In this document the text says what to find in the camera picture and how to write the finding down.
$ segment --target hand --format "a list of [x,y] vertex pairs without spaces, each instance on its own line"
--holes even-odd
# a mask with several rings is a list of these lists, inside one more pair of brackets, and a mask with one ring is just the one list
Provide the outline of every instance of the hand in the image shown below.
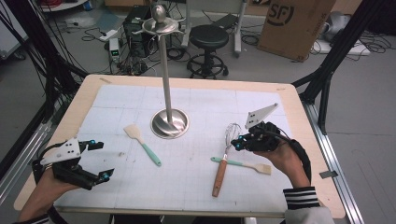
[[52,168],[47,169],[22,208],[18,221],[22,222],[46,214],[53,202],[72,189],[78,187],[55,179]]
[[286,141],[280,140],[279,146],[274,151],[254,151],[253,153],[267,158],[275,168],[289,178],[295,189],[311,186],[300,158]]

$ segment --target stool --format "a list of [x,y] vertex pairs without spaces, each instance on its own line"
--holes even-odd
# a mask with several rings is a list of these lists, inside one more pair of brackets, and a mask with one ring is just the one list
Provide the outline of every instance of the stool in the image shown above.
[[198,54],[189,59],[187,69],[192,72],[190,78],[198,75],[203,78],[213,77],[216,79],[216,75],[221,72],[227,76],[228,68],[223,60],[212,54],[212,52],[216,52],[216,49],[220,49],[228,43],[227,32],[218,26],[199,25],[191,29],[190,37],[190,42],[193,45],[205,51],[204,54]]

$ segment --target whisk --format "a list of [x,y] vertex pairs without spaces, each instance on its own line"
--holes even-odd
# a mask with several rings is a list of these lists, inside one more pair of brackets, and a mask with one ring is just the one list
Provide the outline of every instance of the whisk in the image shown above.
[[224,156],[219,163],[218,173],[216,174],[215,184],[213,185],[212,196],[218,197],[221,184],[224,178],[225,169],[227,168],[227,153],[231,147],[231,141],[239,136],[241,127],[237,123],[231,123],[225,130],[225,151]]

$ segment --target silicone spatula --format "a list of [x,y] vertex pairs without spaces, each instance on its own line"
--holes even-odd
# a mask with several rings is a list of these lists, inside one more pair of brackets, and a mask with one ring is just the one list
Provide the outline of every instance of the silicone spatula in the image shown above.
[[136,139],[140,145],[142,145],[143,149],[146,150],[146,152],[148,153],[149,157],[151,158],[152,161],[154,161],[154,163],[158,166],[161,166],[161,161],[160,159],[157,157],[157,155],[155,155],[155,153],[148,147],[148,145],[146,145],[143,142],[142,137],[140,137],[140,131],[139,128],[134,125],[128,125],[127,127],[124,128],[124,131],[128,134],[128,136],[130,138],[134,138]]
[[[216,161],[216,162],[221,162],[221,158],[220,157],[212,157],[212,158],[210,158],[210,160]],[[252,169],[254,169],[255,171],[257,171],[258,173],[261,173],[261,174],[266,174],[266,175],[270,175],[271,174],[271,166],[270,165],[266,165],[266,164],[262,164],[262,163],[248,164],[248,163],[242,163],[240,161],[227,160],[227,164],[252,168]]]

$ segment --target grid paper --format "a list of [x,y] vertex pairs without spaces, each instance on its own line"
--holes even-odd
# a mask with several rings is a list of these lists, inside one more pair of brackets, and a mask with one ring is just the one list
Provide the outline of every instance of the grid paper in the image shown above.
[[[277,93],[256,91],[171,88],[172,107],[188,115],[190,128],[177,139],[162,139],[150,129],[152,116],[165,108],[163,88],[104,85],[84,119],[78,140],[104,142],[103,149],[84,151],[80,165],[98,174],[115,168],[110,181],[91,191],[67,192],[56,202],[61,207],[166,210],[192,212],[244,212],[283,214],[287,209],[282,189],[289,180],[273,167],[271,175],[228,165],[218,198],[212,188],[222,157],[225,130],[238,123],[243,133],[248,112],[278,103],[265,121],[291,137]],[[136,124],[143,141],[160,158],[158,167],[124,127]],[[232,147],[229,160],[271,164],[267,159]]]

